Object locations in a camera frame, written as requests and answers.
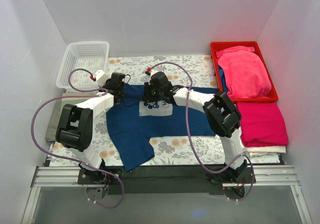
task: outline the gray folded cloth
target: gray folded cloth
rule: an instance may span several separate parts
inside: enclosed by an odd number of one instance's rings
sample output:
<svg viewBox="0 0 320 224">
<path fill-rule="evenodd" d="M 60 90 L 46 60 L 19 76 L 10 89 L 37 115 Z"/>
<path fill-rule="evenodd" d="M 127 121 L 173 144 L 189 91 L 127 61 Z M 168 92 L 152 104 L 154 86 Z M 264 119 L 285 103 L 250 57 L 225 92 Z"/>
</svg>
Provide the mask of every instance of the gray folded cloth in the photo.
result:
<svg viewBox="0 0 320 224">
<path fill-rule="evenodd" d="M 45 140 L 47 142 L 55 142 L 56 141 L 56 132 L 57 132 L 57 128 L 58 128 L 58 124 L 59 124 L 59 120 L 60 120 L 60 115 L 61 115 L 62 108 L 65 106 L 65 104 L 76 105 L 76 104 L 82 103 L 85 100 L 89 99 L 87 97 L 77 97 L 77 96 L 83 96 L 83 95 L 93 96 L 94 93 L 92 93 L 92 92 L 88 92 L 85 94 L 83 94 L 81 92 L 63 93 L 62 96 L 74 96 L 74 97 L 58 99 L 55 101 L 55 104 L 54 104 L 54 107 L 53 107 L 53 110 L 51 113 L 50 121 L 49 121 L 48 127 L 46 129 L 46 134 L 45 134 Z"/>
</svg>

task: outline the glass panel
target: glass panel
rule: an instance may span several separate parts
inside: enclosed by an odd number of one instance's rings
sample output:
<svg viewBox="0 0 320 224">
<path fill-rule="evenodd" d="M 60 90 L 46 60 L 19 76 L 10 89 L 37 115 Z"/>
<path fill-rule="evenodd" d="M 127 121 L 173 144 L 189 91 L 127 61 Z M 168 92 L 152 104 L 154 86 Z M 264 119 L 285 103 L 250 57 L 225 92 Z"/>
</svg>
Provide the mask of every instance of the glass panel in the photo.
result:
<svg viewBox="0 0 320 224">
<path fill-rule="evenodd" d="M 42 187 L 35 212 L 40 224 L 300 224 L 290 186 L 255 186 L 240 203 L 205 193 L 127 194 L 116 209 L 87 201 L 84 187 Z M 109 195 L 109 205 L 119 200 Z"/>
</svg>

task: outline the white label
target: white label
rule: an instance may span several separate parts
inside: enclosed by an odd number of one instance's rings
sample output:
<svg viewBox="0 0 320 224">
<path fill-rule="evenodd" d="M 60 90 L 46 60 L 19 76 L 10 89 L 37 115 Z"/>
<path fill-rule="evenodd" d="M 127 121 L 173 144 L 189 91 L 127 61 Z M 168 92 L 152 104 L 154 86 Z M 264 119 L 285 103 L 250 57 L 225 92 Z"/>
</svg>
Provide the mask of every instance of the white label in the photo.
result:
<svg viewBox="0 0 320 224">
<path fill-rule="evenodd" d="M 140 101 L 139 116 L 170 116 L 172 115 L 173 106 L 163 100 L 155 102 Z"/>
</svg>

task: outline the white connector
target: white connector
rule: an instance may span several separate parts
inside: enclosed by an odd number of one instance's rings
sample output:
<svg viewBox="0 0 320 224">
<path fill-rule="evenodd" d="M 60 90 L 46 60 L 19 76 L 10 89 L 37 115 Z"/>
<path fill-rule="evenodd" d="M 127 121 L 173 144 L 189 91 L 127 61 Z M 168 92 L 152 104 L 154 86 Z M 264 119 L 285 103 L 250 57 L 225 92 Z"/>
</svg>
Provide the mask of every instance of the white connector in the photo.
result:
<svg viewBox="0 0 320 224">
<path fill-rule="evenodd" d="M 99 85 L 99 87 L 103 87 L 108 80 L 107 74 L 103 70 L 97 70 L 94 73 L 95 81 Z"/>
</svg>

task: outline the floral tablecloth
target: floral tablecloth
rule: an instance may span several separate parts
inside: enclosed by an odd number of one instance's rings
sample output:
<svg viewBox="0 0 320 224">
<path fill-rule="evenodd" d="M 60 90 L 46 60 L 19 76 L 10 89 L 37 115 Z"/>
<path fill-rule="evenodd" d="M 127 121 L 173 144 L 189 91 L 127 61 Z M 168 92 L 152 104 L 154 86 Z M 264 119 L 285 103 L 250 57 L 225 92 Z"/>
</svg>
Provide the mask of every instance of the floral tablecloth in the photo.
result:
<svg viewBox="0 0 320 224">
<path fill-rule="evenodd" d="M 143 56 L 143 57 L 118 57 L 109 58 L 107 73 L 120 72 L 130 74 L 129 81 L 132 85 L 143 85 L 149 80 L 145 75 L 145 70 L 153 65 L 169 61 L 182 65 L 193 79 L 194 87 L 217 88 L 215 70 L 212 60 L 208 55 L 181 55 L 181 56 Z M 189 79 L 186 74 L 177 66 L 165 64 L 156 67 L 164 71 L 173 85 L 188 86 Z M 122 161 L 115 145 L 111 141 L 108 130 L 106 114 L 101 113 L 93 120 L 92 146 L 104 159 L 108 166 L 122 166 Z M 218 136 L 193 136 L 192 141 L 195 149 L 205 164 L 223 164 L 225 155 Z M 143 165 L 197 165 L 198 162 L 190 147 L 186 136 L 164 136 L 153 137 L 150 139 L 153 146 L 155 157 Z M 74 157 L 73 153 L 55 143 L 52 152 L 57 155 Z M 279 163 L 277 153 L 267 153 L 255 156 L 251 159 L 253 163 Z M 52 157 L 50 166 L 76 166 L 75 162 Z"/>
</svg>

